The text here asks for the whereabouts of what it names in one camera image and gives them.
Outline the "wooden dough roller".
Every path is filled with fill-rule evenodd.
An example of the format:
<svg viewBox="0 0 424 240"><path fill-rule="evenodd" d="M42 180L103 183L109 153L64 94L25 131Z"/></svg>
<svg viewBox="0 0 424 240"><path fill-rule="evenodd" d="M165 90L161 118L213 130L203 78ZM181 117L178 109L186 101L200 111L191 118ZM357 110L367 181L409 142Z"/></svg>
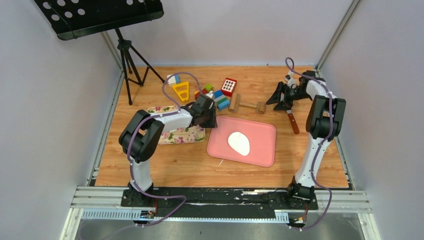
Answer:
<svg viewBox="0 0 424 240"><path fill-rule="evenodd" d="M242 101L241 95L234 93L230 100L230 105L228 110L232 113L236 113L239 107L254 109L258 114L264 114L266 112L266 103L263 101L258 101L257 103L250 103Z"/></svg>

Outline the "pink rectangular tray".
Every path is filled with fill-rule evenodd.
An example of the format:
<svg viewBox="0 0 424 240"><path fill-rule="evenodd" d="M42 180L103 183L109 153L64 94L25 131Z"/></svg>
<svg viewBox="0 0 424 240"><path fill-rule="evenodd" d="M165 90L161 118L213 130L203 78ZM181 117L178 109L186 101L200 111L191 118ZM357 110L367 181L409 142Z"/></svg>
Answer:
<svg viewBox="0 0 424 240"><path fill-rule="evenodd" d="M276 128L267 123L218 116L207 153L215 158L270 167L274 164Z"/></svg>

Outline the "white dough ball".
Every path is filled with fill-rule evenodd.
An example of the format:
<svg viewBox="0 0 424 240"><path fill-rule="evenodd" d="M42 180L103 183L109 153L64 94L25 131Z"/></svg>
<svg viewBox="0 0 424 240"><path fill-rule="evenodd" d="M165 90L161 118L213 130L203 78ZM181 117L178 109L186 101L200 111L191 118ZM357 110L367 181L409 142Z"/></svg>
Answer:
<svg viewBox="0 0 424 240"><path fill-rule="evenodd" d="M242 156L247 156L250 151L250 141L246 135L236 131L232 132L227 138L228 145Z"/></svg>

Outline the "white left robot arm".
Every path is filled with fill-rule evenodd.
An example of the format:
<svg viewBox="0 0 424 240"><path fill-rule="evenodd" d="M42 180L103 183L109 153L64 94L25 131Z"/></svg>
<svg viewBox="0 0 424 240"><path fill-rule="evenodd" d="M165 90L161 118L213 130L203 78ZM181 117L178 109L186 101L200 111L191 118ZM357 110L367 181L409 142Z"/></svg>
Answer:
<svg viewBox="0 0 424 240"><path fill-rule="evenodd" d="M174 111L150 114L139 110L135 113L118 139L129 162L129 188L135 191L135 202L146 207L152 203L153 198L158 198L152 193L150 160L161 135L171 130L196 126L213 129L218 126L216 118L216 102L204 94L186 105L177 104Z"/></svg>

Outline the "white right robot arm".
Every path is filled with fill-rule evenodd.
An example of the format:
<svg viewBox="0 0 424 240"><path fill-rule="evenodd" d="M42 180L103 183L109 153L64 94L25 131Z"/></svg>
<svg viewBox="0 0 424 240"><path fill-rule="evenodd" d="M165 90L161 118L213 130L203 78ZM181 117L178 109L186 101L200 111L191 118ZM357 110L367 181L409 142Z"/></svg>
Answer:
<svg viewBox="0 0 424 240"><path fill-rule="evenodd" d="M299 132L292 108L294 101L310 99L312 105L308 113L305 130L308 143L301 166L287 187L286 204L298 209L304 203L310 203L314 197L316 174L325 151L332 140L341 132L346 100L336 97L327 87L324 79L316 78L313 71L302 73L299 80L294 79L294 72L289 71L285 81L277 84L276 90L267 100L274 111L287 113L293 131Z"/></svg>

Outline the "metal dough scraper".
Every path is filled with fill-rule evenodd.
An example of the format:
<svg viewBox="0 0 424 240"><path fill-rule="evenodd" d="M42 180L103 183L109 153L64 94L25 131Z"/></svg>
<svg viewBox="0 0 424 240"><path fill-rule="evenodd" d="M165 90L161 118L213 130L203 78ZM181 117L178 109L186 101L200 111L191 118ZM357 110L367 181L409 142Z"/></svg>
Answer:
<svg viewBox="0 0 424 240"><path fill-rule="evenodd" d="M292 107L288 103L285 103L285 105L286 105L286 110L285 111L286 111L287 116L289 118L289 121L290 121L292 130L293 130L294 134L297 135L297 134L300 133L300 129L299 129L298 124L296 122L296 119L295 119L295 117L293 115Z"/></svg>

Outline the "flat white dough wrapper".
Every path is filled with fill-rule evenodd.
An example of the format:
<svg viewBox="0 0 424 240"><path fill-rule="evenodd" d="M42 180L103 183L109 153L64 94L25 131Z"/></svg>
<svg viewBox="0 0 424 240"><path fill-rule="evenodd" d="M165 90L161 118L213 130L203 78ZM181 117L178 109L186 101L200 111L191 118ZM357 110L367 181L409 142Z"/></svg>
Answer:
<svg viewBox="0 0 424 240"><path fill-rule="evenodd" d="M175 132L170 132L169 134L168 134L168 137L167 137L167 139L169 140L169 141L174 141L176 138L178 138L179 137L179 135L177 134L177 133L175 133Z"/></svg>

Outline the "blue green white brick stack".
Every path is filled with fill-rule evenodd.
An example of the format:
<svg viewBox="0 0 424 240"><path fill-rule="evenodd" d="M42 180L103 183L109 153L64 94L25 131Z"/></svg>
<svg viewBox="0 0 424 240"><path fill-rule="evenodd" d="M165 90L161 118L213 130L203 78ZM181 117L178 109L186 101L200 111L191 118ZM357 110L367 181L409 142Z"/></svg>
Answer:
<svg viewBox="0 0 424 240"><path fill-rule="evenodd" d="M216 107L219 111L222 111L230 106L230 101L223 94L221 90L217 90L213 93L214 101L216 103Z"/></svg>

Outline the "red toy brick car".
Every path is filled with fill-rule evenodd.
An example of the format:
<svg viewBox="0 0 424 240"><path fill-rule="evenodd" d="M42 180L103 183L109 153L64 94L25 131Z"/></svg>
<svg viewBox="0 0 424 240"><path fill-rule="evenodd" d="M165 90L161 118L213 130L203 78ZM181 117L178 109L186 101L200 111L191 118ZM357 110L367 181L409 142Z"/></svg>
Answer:
<svg viewBox="0 0 424 240"><path fill-rule="evenodd" d="M201 94L214 99L214 87L211 84L206 84L201 91L196 91L194 93L194 99L196 100Z"/></svg>

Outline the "floral rectangular tray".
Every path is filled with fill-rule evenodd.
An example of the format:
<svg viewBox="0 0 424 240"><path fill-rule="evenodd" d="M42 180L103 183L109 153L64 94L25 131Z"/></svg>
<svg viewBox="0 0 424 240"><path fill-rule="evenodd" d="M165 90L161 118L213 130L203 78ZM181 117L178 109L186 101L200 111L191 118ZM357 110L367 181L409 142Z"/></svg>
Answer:
<svg viewBox="0 0 424 240"><path fill-rule="evenodd" d="M176 106L156 106L149 107L146 111L151 115L157 115L161 113L174 112L177 109ZM173 141L168 140L168 135L170 132L175 132L179 135L178 138L175 138ZM159 145L170 145L170 144L188 144L188 143L198 143L203 142L206 138L205 129L200 126L192 126L186 128L177 128L168 132L164 132L159 141Z"/></svg>

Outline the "red window toy brick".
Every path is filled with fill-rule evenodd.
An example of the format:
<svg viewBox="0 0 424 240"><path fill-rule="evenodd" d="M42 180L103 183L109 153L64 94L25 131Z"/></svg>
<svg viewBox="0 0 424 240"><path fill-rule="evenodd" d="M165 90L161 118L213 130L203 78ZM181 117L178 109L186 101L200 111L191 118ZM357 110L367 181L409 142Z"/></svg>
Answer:
<svg viewBox="0 0 424 240"><path fill-rule="evenodd" d="M232 97L236 86L237 86L237 80L227 77L224 80L220 90L225 96Z"/></svg>

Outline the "white and blue toy block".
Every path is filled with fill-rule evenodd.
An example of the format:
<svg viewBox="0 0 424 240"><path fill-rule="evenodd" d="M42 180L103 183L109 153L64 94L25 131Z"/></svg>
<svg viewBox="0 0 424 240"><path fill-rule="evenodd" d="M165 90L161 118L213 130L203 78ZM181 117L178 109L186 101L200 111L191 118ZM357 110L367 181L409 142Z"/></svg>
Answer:
<svg viewBox="0 0 424 240"><path fill-rule="evenodd" d="M176 84L180 84L180 76L178 74L169 74L167 75L167 84L169 87L172 87Z"/></svg>

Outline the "black perforated stand shelf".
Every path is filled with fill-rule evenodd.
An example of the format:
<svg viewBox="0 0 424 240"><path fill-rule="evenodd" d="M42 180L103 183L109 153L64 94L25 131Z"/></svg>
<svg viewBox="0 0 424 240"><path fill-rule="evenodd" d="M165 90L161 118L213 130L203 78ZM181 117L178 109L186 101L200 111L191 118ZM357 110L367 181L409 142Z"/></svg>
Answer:
<svg viewBox="0 0 424 240"><path fill-rule="evenodd" d="M160 0L36 0L62 41L163 17Z"/></svg>

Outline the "yellow triangular toy frame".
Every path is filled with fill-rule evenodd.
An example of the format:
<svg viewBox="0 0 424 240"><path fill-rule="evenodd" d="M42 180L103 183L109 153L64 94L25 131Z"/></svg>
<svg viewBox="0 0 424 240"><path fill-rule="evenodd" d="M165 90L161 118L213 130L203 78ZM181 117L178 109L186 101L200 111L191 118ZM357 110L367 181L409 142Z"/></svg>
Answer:
<svg viewBox="0 0 424 240"><path fill-rule="evenodd" d="M174 84L171 87L182 102L187 102L190 99L190 84L188 81Z"/></svg>

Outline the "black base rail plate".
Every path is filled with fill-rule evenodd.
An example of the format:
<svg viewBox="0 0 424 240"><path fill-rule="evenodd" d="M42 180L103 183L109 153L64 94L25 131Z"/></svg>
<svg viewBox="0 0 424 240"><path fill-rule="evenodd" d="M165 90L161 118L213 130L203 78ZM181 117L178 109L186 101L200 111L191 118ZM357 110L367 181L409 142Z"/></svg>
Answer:
<svg viewBox="0 0 424 240"><path fill-rule="evenodd" d="M172 210L189 216L198 213L219 216L222 213L258 216L262 211L266 213L272 210L304 212L318 209L315 199L308 205L286 201L287 192L282 188L261 189L255 192L252 188L155 187L151 193L161 198L142 198L137 192L125 189L120 205L136 208L151 207L156 215L162 217Z"/></svg>

